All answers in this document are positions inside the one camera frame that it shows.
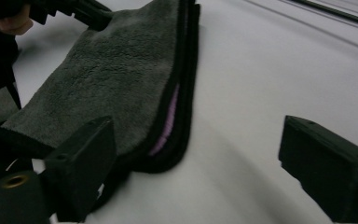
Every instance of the finger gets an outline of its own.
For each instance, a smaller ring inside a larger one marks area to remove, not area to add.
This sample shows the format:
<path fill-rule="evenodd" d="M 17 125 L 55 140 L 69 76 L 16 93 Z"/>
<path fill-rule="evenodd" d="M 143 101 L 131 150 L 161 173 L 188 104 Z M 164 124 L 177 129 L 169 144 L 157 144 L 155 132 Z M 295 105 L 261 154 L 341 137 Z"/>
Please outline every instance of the finger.
<path fill-rule="evenodd" d="M 30 5 L 24 5 L 21 11 L 14 17 L 0 20 L 0 31 L 16 30 L 28 22 L 30 15 Z"/>
<path fill-rule="evenodd" d="M 28 19 L 21 27 L 12 29 L 12 30 L 5 30 L 1 31 L 2 33 L 6 35 L 23 35 L 25 34 L 31 27 L 33 27 L 34 23 L 31 21 L 31 19 Z"/>

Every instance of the hand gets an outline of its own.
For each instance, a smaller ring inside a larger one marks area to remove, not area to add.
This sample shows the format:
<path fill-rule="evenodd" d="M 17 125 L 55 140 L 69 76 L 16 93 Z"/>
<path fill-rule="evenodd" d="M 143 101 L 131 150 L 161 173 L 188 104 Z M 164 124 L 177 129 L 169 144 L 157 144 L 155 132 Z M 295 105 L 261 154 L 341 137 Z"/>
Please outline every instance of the hand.
<path fill-rule="evenodd" d="M 29 14 L 30 5 L 24 5 L 17 15 L 0 20 L 0 32 L 6 35 L 25 34 L 34 25 Z"/>

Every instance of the white surface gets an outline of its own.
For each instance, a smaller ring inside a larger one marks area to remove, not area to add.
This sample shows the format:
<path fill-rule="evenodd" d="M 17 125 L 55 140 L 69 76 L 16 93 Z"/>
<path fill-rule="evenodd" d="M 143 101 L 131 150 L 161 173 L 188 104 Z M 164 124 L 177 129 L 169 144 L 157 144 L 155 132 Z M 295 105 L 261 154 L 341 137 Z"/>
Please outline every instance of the white surface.
<path fill-rule="evenodd" d="M 147 0 L 101 1 L 113 10 Z M 134 174 L 88 223 L 331 223 L 277 159 L 285 115 L 358 145 L 358 27 L 279 0 L 199 0 L 200 59 L 185 159 Z M 27 104 L 86 27 L 49 18 L 18 38 Z"/>

